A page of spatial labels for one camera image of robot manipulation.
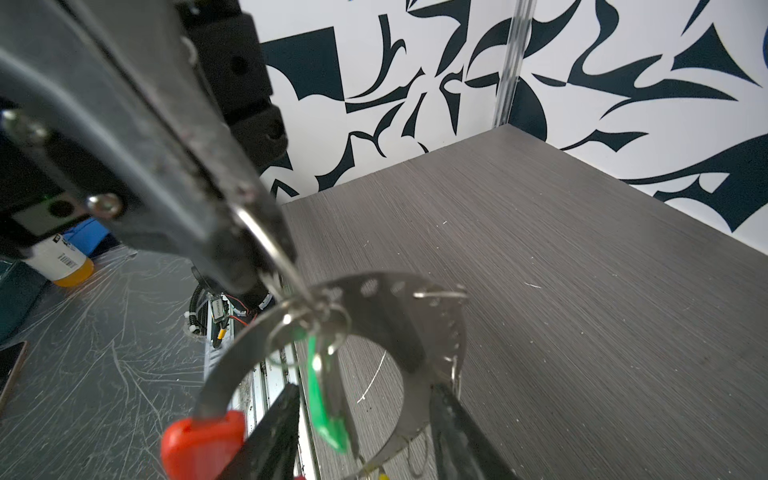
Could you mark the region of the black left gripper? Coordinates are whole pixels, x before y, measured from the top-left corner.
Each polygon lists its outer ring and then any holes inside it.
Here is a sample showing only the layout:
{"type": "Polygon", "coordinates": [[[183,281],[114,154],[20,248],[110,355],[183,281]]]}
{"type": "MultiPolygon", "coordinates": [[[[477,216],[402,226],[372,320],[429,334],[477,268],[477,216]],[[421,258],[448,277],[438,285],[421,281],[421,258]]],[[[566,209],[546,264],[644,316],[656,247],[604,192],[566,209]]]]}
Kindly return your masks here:
{"type": "Polygon", "coordinates": [[[2,255],[93,217],[252,290],[278,271],[236,208],[296,259],[260,178],[288,146],[272,94],[237,1],[3,2],[2,255]]]}

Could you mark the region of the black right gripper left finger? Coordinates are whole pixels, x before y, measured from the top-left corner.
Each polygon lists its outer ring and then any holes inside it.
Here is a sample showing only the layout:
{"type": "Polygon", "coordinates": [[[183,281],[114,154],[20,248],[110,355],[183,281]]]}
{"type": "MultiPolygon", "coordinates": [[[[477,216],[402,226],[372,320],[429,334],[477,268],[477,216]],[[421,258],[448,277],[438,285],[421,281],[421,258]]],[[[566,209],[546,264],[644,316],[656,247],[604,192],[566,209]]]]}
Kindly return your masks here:
{"type": "Polygon", "coordinates": [[[219,479],[293,479],[299,409],[299,387],[288,384],[219,479]]]}

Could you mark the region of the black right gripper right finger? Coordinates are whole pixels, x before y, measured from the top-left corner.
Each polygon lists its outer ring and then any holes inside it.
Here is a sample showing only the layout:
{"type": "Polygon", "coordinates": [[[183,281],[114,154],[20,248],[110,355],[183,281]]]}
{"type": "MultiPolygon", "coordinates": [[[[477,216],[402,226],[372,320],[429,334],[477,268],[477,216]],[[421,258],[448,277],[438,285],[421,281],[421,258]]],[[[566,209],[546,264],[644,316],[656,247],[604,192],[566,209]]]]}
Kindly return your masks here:
{"type": "Polygon", "coordinates": [[[429,416],[439,479],[518,479],[449,386],[432,387],[429,416]]]}

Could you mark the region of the green capped key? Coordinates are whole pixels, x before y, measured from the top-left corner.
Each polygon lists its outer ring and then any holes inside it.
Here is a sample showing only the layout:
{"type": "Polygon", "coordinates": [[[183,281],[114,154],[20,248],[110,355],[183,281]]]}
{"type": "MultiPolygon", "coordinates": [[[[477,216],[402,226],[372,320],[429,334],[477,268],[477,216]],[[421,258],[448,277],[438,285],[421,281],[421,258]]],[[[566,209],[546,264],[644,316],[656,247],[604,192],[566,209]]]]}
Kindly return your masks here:
{"type": "Polygon", "coordinates": [[[337,453],[352,451],[349,408],[340,362],[322,336],[308,341],[308,407],[315,431],[337,453]]]}

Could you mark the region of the red capped key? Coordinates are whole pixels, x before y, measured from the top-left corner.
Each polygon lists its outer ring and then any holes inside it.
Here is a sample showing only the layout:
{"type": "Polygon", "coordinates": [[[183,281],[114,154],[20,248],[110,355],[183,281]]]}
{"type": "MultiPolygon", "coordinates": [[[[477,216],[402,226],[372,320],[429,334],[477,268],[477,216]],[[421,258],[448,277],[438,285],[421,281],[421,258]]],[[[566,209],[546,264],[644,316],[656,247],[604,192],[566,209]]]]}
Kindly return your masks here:
{"type": "Polygon", "coordinates": [[[173,480],[216,479],[244,444],[246,420],[230,410],[214,420],[187,418],[173,423],[161,441],[161,459],[173,480]]]}

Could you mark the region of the white bottle orange cap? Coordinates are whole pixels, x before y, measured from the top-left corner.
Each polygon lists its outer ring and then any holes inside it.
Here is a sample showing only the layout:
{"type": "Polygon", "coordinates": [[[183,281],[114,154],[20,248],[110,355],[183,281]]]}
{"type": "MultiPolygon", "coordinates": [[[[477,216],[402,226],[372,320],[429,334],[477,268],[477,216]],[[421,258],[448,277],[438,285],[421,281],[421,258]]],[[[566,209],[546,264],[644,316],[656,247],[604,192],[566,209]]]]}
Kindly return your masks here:
{"type": "Polygon", "coordinates": [[[31,248],[23,262],[60,287],[77,286],[94,272],[94,263],[61,234],[53,235],[31,248]]]}

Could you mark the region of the smartphone on floor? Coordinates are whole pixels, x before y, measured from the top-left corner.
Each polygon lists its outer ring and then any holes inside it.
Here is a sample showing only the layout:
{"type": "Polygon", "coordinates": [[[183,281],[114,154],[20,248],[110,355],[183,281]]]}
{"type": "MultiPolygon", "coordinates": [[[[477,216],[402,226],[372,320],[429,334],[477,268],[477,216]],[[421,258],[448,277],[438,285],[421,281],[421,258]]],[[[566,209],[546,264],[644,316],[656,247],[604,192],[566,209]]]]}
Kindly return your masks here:
{"type": "Polygon", "coordinates": [[[3,410],[15,385],[25,361],[29,342],[21,341],[1,350],[1,396],[0,409],[3,410]]]}

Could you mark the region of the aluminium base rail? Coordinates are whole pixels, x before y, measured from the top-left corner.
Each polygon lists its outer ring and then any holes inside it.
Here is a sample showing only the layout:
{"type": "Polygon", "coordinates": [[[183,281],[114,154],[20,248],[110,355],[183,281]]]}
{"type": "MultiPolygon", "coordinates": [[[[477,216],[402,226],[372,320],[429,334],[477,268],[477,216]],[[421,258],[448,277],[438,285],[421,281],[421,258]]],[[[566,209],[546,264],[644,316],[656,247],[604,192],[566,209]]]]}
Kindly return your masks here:
{"type": "MultiPolygon", "coordinates": [[[[213,341],[205,343],[204,379],[213,372],[215,366],[223,358],[234,338],[229,335],[222,340],[217,340],[218,348],[213,346],[213,341]]],[[[245,416],[245,438],[248,438],[257,424],[263,419],[267,410],[272,406],[277,397],[290,380],[296,381],[294,373],[289,373],[280,368],[267,365],[262,362],[256,365],[239,383],[232,394],[228,409],[241,411],[245,416]]],[[[303,476],[305,479],[319,479],[315,454],[312,451],[311,441],[307,437],[307,422],[300,413],[299,443],[297,456],[294,461],[294,475],[303,476]]]]}

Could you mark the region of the aluminium corner post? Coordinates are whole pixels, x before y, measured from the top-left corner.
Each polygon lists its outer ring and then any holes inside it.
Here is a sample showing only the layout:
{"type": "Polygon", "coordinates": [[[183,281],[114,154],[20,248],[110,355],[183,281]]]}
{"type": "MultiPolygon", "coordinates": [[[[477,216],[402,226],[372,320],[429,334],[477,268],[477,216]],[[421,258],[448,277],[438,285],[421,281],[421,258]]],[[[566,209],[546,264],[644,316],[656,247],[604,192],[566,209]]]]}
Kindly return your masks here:
{"type": "Polygon", "coordinates": [[[536,0],[519,0],[515,2],[515,11],[511,17],[503,67],[499,73],[493,117],[494,127],[500,127],[509,122],[536,3],[536,0]]]}

